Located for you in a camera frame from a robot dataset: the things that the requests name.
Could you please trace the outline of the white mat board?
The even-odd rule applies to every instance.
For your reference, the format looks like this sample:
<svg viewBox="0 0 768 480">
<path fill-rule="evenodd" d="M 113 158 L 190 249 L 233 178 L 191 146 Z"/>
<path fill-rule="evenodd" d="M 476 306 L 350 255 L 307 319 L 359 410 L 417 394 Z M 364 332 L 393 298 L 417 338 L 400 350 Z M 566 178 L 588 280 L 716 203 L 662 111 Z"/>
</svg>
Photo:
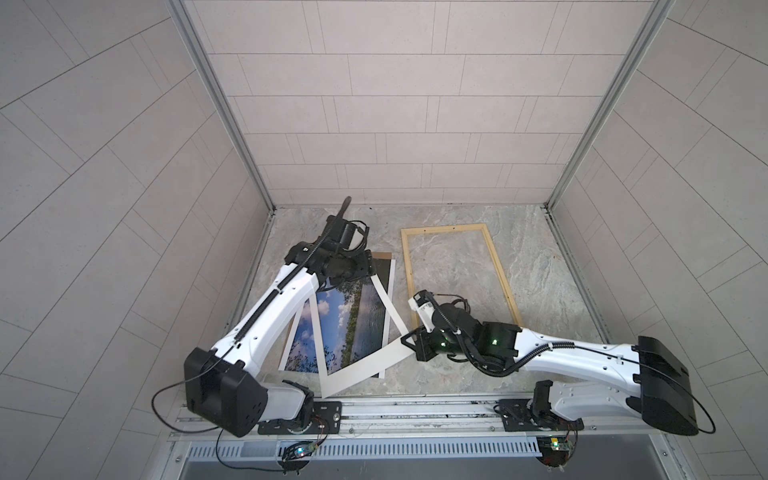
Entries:
<svg viewBox="0 0 768 480">
<path fill-rule="evenodd" d="M 399 313 L 397 312 L 392 300 L 385 291 L 377 275 L 371 277 L 380 300 L 382 301 L 386 312 L 394 321 L 400 336 L 409 333 L 407 326 Z M 358 362 L 341 369 L 340 371 L 328 374 L 325 366 L 324 355 L 321 352 L 319 340 L 316 341 L 316 356 L 318 361 L 320 396 L 323 399 L 329 398 L 351 386 L 354 386 L 366 379 L 369 379 L 375 373 L 385 371 L 387 368 L 413 356 L 414 352 L 407 346 L 404 346 L 399 339 L 392 341 L 381 349 L 364 357 Z"/>
</svg>

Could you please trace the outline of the landscape photo print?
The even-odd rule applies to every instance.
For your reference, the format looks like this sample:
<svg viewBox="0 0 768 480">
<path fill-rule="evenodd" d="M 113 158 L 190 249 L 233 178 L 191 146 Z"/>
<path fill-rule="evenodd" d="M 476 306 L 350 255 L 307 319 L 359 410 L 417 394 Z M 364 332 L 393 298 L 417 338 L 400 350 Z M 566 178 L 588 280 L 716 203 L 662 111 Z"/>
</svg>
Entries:
<svg viewBox="0 0 768 480">
<path fill-rule="evenodd" d="M 334 374 L 380 350 L 389 337 L 390 316 L 370 277 L 323 290 L 305 302 L 291 324 L 282 371 L 319 372 L 313 316 L 320 325 L 326 372 Z"/>
</svg>

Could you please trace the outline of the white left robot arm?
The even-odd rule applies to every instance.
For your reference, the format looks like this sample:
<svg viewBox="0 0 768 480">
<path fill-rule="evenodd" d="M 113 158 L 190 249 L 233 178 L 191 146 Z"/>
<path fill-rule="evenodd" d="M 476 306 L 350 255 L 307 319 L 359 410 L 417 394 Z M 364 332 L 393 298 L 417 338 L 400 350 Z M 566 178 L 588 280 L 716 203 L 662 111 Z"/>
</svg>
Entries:
<svg viewBox="0 0 768 480">
<path fill-rule="evenodd" d="M 294 430 L 308 427 L 311 390 L 289 381 L 261 384 L 257 377 L 281 332 L 322 287 L 373 274 L 368 235 L 364 222 L 336 214 L 327 218 L 315 241 L 292 246 L 251 311 L 213 347 L 196 348 L 185 359 L 188 410 L 236 437 L 271 421 Z"/>
</svg>

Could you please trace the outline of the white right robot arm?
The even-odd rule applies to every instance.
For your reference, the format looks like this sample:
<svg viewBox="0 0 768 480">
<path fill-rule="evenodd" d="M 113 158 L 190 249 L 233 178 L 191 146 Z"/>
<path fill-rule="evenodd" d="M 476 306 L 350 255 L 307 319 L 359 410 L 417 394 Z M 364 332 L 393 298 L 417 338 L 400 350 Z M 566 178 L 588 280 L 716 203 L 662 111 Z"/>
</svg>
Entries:
<svg viewBox="0 0 768 480">
<path fill-rule="evenodd" d="M 420 327 L 401 342 L 421 362 L 444 355 L 482 374 L 505 378 L 521 371 L 554 373 L 573 383 L 537 383 L 529 412 L 534 424 L 554 429 L 584 417 L 627 416 L 670 434 L 701 433 L 700 402 L 687 367 L 658 339 L 633 344 L 568 340 L 511 323 L 482 323 L 463 298 L 440 304 L 428 291 L 409 301 Z"/>
</svg>

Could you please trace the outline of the right green circuit board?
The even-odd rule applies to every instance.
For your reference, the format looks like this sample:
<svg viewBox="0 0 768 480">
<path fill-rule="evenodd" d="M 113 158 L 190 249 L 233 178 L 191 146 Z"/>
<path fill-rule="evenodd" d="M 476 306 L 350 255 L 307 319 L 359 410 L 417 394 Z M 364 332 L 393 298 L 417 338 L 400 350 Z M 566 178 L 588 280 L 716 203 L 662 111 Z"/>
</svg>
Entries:
<svg viewBox="0 0 768 480">
<path fill-rule="evenodd" d="M 537 460 L 550 468 L 564 467 L 573 457 L 578 441 L 576 437 L 537 437 L 539 452 Z"/>
</svg>

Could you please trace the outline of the green circuit board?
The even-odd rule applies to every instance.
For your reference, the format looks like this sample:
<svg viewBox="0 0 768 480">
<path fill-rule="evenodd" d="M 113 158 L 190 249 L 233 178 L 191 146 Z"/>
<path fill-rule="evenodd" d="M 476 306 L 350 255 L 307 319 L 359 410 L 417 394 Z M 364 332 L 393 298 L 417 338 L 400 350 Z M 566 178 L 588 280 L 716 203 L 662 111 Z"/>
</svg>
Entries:
<svg viewBox="0 0 768 480">
<path fill-rule="evenodd" d="M 550 468 L 564 467 L 573 457 L 578 441 L 576 437 L 537 437 L 539 452 L 537 460 Z"/>
<path fill-rule="evenodd" d="M 318 449 L 319 445 L 316 442 L 297 442 L 283 450 L 278 464 L 284 471 L 298 472 L 309 464 Z"/>
</svg>

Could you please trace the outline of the left green circuit board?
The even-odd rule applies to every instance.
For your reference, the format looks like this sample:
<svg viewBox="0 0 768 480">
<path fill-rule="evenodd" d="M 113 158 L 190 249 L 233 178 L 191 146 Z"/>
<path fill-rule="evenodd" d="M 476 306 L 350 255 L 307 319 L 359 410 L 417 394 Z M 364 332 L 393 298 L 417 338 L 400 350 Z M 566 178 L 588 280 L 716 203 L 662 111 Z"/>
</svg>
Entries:
<svg viewBox="0 0 768 480">
<path fill-rule="evenodd" d="M 319 445 L 316 442 L 297 442 L 283 450 L 278 464 L 284 471 L 298 472 L 309 464 L 318 449 Z"/>
</svg>

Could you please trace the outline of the light wooden picture frame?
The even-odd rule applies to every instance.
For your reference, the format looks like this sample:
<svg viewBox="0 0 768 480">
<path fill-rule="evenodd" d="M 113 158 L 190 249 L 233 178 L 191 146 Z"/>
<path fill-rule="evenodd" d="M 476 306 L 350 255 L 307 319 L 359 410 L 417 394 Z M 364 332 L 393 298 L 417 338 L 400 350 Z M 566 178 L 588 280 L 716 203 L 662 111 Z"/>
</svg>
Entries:
<svg viewBox="0 0 768 480">
<path fill-rule="evenodd" d="M 416 293 L 413 266 L 412 266 L 412 261 L 410 256 L 409 237 L 415 236 L 415 235 L 438 235 L 438 234 L 462 233 L 462 232 L 471 232 L 471 231 L 479 231 L 482 233 L 486 248 L 490 255 L 491 262 L 494 266 L 497 277 L 499 279 L 504 298 L 506 300 L 510 314 L 512 316 L 512 320 L 516 325 L 520 327 L 524 327 L 524 322 L 523 322 L 519 307 L 517 305 L 517 302 L 514 298 L 513 292 L 511 290 L 511 286 L 506 277 L 505 269 L 501 264 L 499 255 L 497 253 L 497 250 L 492 240 L 492 236 L 485 223 L 403 228 L 401 230 L 401 241 L 402 241 L 403 262 L 405 265 L 405 278 L 406 278 L 408 294 L 410 296 L 413 296 Z"/>
</svg>

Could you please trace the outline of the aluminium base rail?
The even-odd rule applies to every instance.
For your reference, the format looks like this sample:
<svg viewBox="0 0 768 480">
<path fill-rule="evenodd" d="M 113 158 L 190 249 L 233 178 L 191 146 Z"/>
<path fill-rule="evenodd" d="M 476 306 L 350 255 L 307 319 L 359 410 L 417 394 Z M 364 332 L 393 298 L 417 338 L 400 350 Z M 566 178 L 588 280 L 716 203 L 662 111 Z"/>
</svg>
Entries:
<svg viewBox="0 0 768 480">
<path fill-rule="evenodd" d="M 668 438 L 622 417 L 588 417 L 576 426 L 543 428 L 533 423 L 520 395 L 347 397 L 319 402 L 310 425 L 290 429 L 276 421 L 236 438 L 219 429 L 172 433 L 187 458 L 230 464 L 279 461 L 297 442 L 318 442 L 312 461 L 538 458 L 537 437 L 576 437 L 574 454 L 595 453 L 668 463 Z"/>
</svg>

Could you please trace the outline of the aluminium corner post left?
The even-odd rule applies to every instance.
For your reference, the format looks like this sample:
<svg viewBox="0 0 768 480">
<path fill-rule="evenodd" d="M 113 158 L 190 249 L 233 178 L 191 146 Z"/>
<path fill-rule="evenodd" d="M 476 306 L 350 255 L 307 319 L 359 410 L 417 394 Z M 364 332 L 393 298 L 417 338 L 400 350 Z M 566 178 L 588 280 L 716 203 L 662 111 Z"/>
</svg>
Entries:
<svg viewBox="0 0 768 480">
<path fill-rule="evenodd" d="M 265 182 L 258 172 L 254 158 L 239 128 L 234 112 L 224 94 L 220 82 L 216 76 L 213 65 L 203 46 L 200 35 L 195 29 L 192 17 L 184 1 L 167 1 L 171 18 L 177 26 L 181 39 L 201 77 L 201 81 L 208 92 L 214 107 L 216 108 L 224 129 L 232 141 L 235 150 L 243 161 L 247 172 L 254 181 L 257 190 L 265 202 L 270 216 L 274 215 L 276 206 L 268 192 Z"/>
</svg>

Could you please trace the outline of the aluminium corner post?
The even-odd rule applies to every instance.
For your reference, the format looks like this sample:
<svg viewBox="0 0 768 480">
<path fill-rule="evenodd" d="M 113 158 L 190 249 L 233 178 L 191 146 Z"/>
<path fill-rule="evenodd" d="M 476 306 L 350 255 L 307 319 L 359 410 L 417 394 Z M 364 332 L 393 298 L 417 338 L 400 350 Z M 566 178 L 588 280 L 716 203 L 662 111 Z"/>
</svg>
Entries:
<svg viewBox="0 0 768 480">
<path fill-rule="evenodd" d="M 254 158 L 239 128 L 234 112 L 224 94 L 220 82 L 216 76 L 213 65 L 203 46 L 200 35 L 195 29 L 192 17 L 184 1 L 167 1 L 171 18 L 177 26 L 181 39 L 201 77 L 201 81 L 208 92 L 214 107 L 216 108 L 224 129 L 232 141 L 235 150 L 243 161 L 247 172 L 254 181 L 257 190 L 265 202 L 270 216 L 274 215 L 276 206 L 268 192 L 265 182 L 258 172 Z"/>
<path fill-rule="evenodd" d="M 639 67 L 646 52 L 658 35 L 658 32 L 674 4 L 674 0 L 656 0 L 652 2 L 648 14 L 641 23 L 640 28 L 619 65 L 607 92 L 603 96 L 587 129 L 574 149 L 569 162 L 566 164 L 563 174 L 556 184 L 552 195 L 544 204 L 544 208 L 548 213 L 552 214 L 563 198 L 566 189 L 575 177 L 577 170 L 586 158 L 589 150 L 592 148 L 594 141 L 597 139 L 608 117 L 614 110 L 618 100 L 621 98 L 621 95 L 629 84 L 634 72 Z"/>
</svg>

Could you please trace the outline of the aluminium corner post right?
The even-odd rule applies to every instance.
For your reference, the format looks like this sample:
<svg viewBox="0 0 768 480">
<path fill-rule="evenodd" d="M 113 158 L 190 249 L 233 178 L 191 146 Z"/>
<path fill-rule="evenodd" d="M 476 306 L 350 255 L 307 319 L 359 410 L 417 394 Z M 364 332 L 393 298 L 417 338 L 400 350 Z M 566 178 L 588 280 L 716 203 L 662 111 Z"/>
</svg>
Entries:
<svg viewBox="0 0 768 480">
<path fill-rule="evenodd" d="M 674 4 L 674 0 L 656 0 L 652 2 L 648 14 L 641 23 L 640 28 L 619 65 L 607 92 L 603 96 L 587 129 L 574 149 L 569 162 L 566 164 L 563 174 L 556 184 L 552 195 L 544 204 L 544 208 L 548 213 L 552 214 L 563 198 L 566 189 L 575 177 L 577 170 L 586 158 L 589 150 L 592 148 L 594 141 L 597 139 L 608 117 L 614 110 L 618 100 L 621 98 L 621 95 L 629 84 L 634 72 L 639 67 L 646 52 L 658 35 L 658 32 Z"/>
</svg>

